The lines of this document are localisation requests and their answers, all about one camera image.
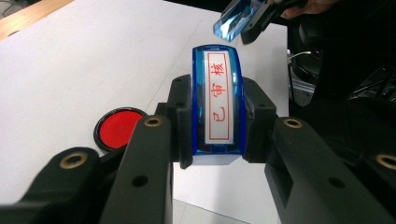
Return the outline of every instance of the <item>white table surface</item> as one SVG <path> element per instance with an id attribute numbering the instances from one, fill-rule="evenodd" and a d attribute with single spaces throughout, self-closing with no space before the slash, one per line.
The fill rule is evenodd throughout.
<path id="1" fill-rule="evenodd" d="M 76 0 L 0 42 L 0 203 L 14 203 L 57 153 L 96 149 L 106 112 L 153 114 L 173 78 L 191 72 L 191 49 L 236 47 L 244 77 L 288 115 L 285 27 L 244 46 L 213 36 L 219 13 L 160 0 Z M 175 164 L 175 199 L 248 223 L 276 223 L 263 164 Z"/>

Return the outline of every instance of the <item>hand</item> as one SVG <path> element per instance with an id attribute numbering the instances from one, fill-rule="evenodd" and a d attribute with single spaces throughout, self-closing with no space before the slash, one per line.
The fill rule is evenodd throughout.
<path id="1" fill-rule="evenodd" d="M 332 8 L 338 0 L 308 0 L 304 7 L 286 9 L 282 16 L 285 19 L 294 18 L 302 14 L 319 14 Z"/>

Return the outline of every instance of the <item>red border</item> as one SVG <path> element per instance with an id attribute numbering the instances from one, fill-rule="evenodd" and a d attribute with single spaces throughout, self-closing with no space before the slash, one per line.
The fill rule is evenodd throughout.
<path id="1" fill-rule="evenodd" d="M 212 118 L 210 115 L 212 114 L 212 95 L 210 94 L 210 87 L 211 87 L 211 81 L 210 81 L 210 54 L 222 54 L 224 57 L 224 64 L 225 64 L 225 78 L 226 78 L 226 83 L 227 83 L 227 138 L 214 138 L 212 137 Z M 230 140 L 230 89 L 228 86 L 228 64 L 227 64 L 227 58 L 225 53 L 207 53 L 207 70 L 208 70 L 208 75 L 209 75 L 209 91 L 206 91 L 206 93 L 209 94 L 209 140 Z"/>

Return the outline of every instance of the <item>red ink pad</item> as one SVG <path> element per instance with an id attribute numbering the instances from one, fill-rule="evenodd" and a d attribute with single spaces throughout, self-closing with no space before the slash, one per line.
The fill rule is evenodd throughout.
<path id="1" fill-rule="evenodd" d="M 136 108 L 122 107 L 105 114 L 96 124 L 93 139 L 104 152 L 128 144 L 136 123 L 147 114 Z"/>

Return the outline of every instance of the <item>clear plastic object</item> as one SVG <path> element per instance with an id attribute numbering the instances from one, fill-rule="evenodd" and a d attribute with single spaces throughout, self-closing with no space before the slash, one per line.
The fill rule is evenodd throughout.
<path id="1" fill-rule="evenodd" d="M 245 104 L 236 49 L 192 50 L 192 154 L 243 154 Z"/>
<path id="2" fill-rule="evenodd" d="M 257 0 L 240 0 L 213 25 L 213 33 L 224 40 L 233 41 L 261 4 Z"/>

